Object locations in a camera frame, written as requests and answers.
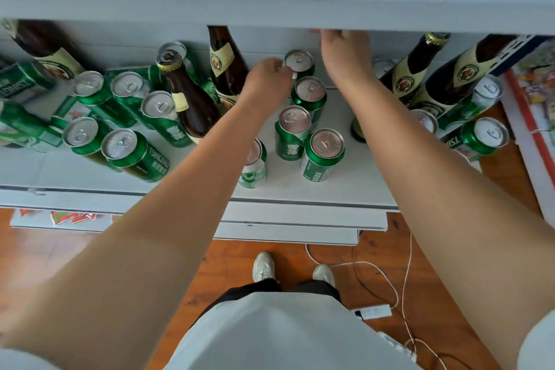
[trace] white shoe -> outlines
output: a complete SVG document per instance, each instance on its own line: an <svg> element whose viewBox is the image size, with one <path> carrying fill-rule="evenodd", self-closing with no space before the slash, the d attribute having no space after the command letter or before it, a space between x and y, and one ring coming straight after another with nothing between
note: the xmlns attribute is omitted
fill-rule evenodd
<svg viewBox="0 0 555 370"><path fill-rule="evenodd" d="M254 282L260 282L267 278L276 279L276 267L274 265L274 260L267 252L259 253L256 256L253 266L253 280Z"/></svg>
<svg viewBox="0 0 555 370"><path fill-rule="evenodd" d="M335 288L335 278L334 274L331 272L331 268L328 265L321 263L316 266L314 272L312 273L312 278L318 281L326 281Z"/></svg>

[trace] wooden floor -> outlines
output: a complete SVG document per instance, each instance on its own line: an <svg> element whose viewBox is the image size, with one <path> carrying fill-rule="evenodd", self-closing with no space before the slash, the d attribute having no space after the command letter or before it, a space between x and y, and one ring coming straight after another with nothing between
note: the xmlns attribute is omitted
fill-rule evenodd
<svg viewBox="0 0 555 370"><path fill-rule="evenodd" d="M489 115L506 120L500 108L490 111ZM530 180L514 144L482 159L482 168L485 175L532 211L539 213ZM8 225L10 214L10 210L0 210L0 332L5 330L40 283L96 237L93 233L85 232L13 229ZM356 248L310 246L310 250L317 260L328 264L352 262L354 256L357 260L373 262L384 270L400 295L408 260L410 232L398 213L388 215L388 224L389 230L385 233L363 232ZM230 287L251 282L253 261L260 251L272 253L277 278L283 288L291 287L312 275L315 264L307 256L304 245L213 241L149 370L161 369L167 363L194 319L216 297ZM395 301L391 288L375 268L358 265L357 273L371 291L389 302ZM361 287L352 266L335 268L334 274L337 288L347 307L383 304L382 300ZM473 370L500 370L416 242L405 293L405 312L417 338L426 341L436 352L457 357ZM368 321L368 325L401 342L408 339L404 323L398 315ZM418 363L422 368L432 370L441 367L421 345L418 355ZM444 356L443 359L449 370L466 369L453 358Z"/></svg>

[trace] person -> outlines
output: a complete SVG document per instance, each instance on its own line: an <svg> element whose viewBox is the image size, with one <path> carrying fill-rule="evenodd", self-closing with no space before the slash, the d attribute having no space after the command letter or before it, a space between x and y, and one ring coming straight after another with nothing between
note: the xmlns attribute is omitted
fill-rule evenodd
<svg viewBox="0 0 555 370"><path fill-rule="evenodd" d="M484 344L505 370L555 368L553 229L417 125L374 76L366 33L322 30L321 49L406 222ZM44 284L1 338L0 368L147 365L291 77L279 59L254 67L186 160ZM329 268L313 277L281 292L260 254L254 284L209 308L166 368L418 368L344 308Z"/></svg>

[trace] silver can top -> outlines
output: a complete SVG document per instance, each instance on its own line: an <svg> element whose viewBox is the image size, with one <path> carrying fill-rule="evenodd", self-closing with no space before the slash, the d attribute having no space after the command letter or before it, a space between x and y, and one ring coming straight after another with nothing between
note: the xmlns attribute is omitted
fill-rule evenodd
<svg viewBox="0 0 555 370"><path fill-rule="evenodd" d="M110 83L112 93L118 97L132 97L144 85L142 77L135 72L123 72L117 75Z"/></svg>
<svg viewBox="0 0 555 370"><path fill-rule="evenodd" d="M297 49L285 55L285 65L293 69L293 72L304 72L314 65L314 60L308 51Z"/></svg>
<svg viewBox="0 0 555 370"><path fill-rule="evenodd" d="M177 51L177 54L180 55L181 58L185 58L185 56L187 55L187 47L185 47L183 43L180 43L178 41L170 41L170 42L167 42L166 44L162 44L162 47L160 47L158 52L163 53L164 51L168 51L168 50Z"/></svg>
<svg viewBox="0 0 555 370"><path fill-rule="evenodd" d="M102 141L102 154L111 160L129 156L137 146L137 135L129 129L116 129Z"/></svg>
<svg viewBox="0 0 555 370"><path fill-rule="evenodd" d="M299 79L295 85L295 92L303 101L318 101L326 94L326 86L321 80L313 76Z"/></svg>
<svg viewBox="0 0 555 370"><path fill-rule="evenodd" d="M480 79L474 88L474 92L490 100L497 100L503 94L501 85L491 75L486 75Z"/></svg>
<svg viewBox="0 0 555 370"><path fill-rule="evenodd" d="M102 85L104 85L104 77L98 72L88 70L75 77L73 93L80 97L88 97L100 91Z"/></svg>
<svg viewBox="0 0 555 370"><path fill-rule="evenodd" d="M421 110L420 108L415 108L411 110L411 113L416 117L422 126L428 129L430 132L435 134L437 132L437 119L432 113L426 110Z"/></svg>
<svg viewBox="0 0 555 370"><path fill-rule="evenodd" d="M258 138L255 138L253 144L250 147L249 154L246 157L246 166L254 164L257 162L260 157L262 156L262 146L260 145L260 141Z"/></svg>
<svg viewBox="0 0 555 370"><path fill-rule="evenodd" d="M149 93L141 104L141 111L147 117L165 117L175 108L171 95L166 91Z"/></svg>
<svg viewBox="0 0 555 370"><path fill-rule="evenodd" d="M289 106L281 110L279 125L289 134L300 134L312 125L310 113L301 106Z"/></svg>
<svg viewBox="0 0 555 370"><path fill-rule="evenodd" d="M374 63L374 74L378 79L395 66L392 60L378 60Z"/></svg>
<svg viewBox="0 0 555 370"><path fill-rule="evenodd" d="M319 157L335 158L345 149L345 142L336 130L322 128L314 132L310 138L310 146Z"/></svg>
<svg viewBox="0 0 555 370"><path fill-rule="evenodd" d="M474 133L478 141L491 148L501 148L509 142L509 132L500 121L484 117L476 121Z"/></svg>
<svg viewBox="0 0 555 370"><path fill-rule="evenodd" d="M98 133L98 123L90 117L81 117L68 123L62 140L68 146L78 148L90 143Z"/></svg>

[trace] round logo on label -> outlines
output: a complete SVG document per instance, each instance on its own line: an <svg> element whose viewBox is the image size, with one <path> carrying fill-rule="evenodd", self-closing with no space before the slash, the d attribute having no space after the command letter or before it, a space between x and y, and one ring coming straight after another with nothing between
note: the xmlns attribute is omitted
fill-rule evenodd
<svg viewBox="0 0 555 370"><path fill-rule="evenodd" d="M48 71L61 79L65 79L66 81L73 79L75 74L71 72L66 66L56 63L50 62L48 60L39 60L39 62L46 68Z"/></svg>
<svg viewBox="0 0 555 370"><path fill-rule="evenodd" d="M402 94L407 93L414 85L414 82L414 79L410 76L403 76L395 84L395 91Z"/></svg>
<svg viewBox="0 0 555 370"><path fill-rule="evenodd" d="M479 72L476 65L465 65L457 73L457 79L461 82L471 81Z"/></svg>
<svg viewBox="0 0 555 370"><path fill-rule="evenodd" d="M212 64L212 69L214 69L215 72L221 71L221 68L222 68L221 60L213 53L210 55L210 63Z"/></svg>

